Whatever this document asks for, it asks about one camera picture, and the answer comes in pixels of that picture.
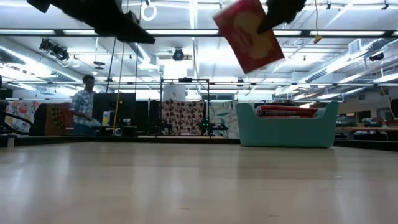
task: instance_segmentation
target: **wooden floor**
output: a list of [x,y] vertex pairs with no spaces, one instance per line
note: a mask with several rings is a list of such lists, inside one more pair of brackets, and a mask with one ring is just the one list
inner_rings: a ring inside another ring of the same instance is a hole
[[1,224],[380,224],[398,153],[76,143],[0,152]]

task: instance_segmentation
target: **teal container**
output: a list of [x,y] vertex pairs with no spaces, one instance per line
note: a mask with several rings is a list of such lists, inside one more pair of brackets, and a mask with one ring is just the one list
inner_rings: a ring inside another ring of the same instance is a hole
[[249,147],[331,147],[335,141],[337,102],[315,118],[258,118],[247,103],[236,105],[241,144]]

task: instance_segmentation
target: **red box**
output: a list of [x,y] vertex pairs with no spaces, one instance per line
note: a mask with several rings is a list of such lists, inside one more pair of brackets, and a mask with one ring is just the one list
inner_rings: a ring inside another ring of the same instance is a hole
[[240,0],[213,18],[245,74],[284,58],[273,30],[257,34],[265,14],[259,0]]

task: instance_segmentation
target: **red item in bin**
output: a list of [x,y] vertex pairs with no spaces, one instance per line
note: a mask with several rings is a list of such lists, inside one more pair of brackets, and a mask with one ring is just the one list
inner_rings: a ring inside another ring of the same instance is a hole
[[273,30],[257,33],[265,14],[259,0],[240,0],[213,18],[245,74],[284,58]]
[[313,118],[313,117],[306,117],[306,116],[261,116],[260,118]]
[[265,118],[269,116],[299,116],[301,118],[313,118],[318,108],[301,108],[298,106],[276,106],[262,105],[257,108],[258,117]]

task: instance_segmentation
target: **man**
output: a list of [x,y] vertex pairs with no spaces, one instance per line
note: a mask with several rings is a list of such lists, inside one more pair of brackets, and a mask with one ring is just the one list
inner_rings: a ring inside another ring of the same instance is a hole
[[93,98],[95,92],[94,76],[85,75],[83,77],[85,89],[79,91],[73,96],[70,111],[72,112],[73,122],[75,123],[73,133],[79,135],[95,136],[96,131],[91,129],[88,124],[93,119]]

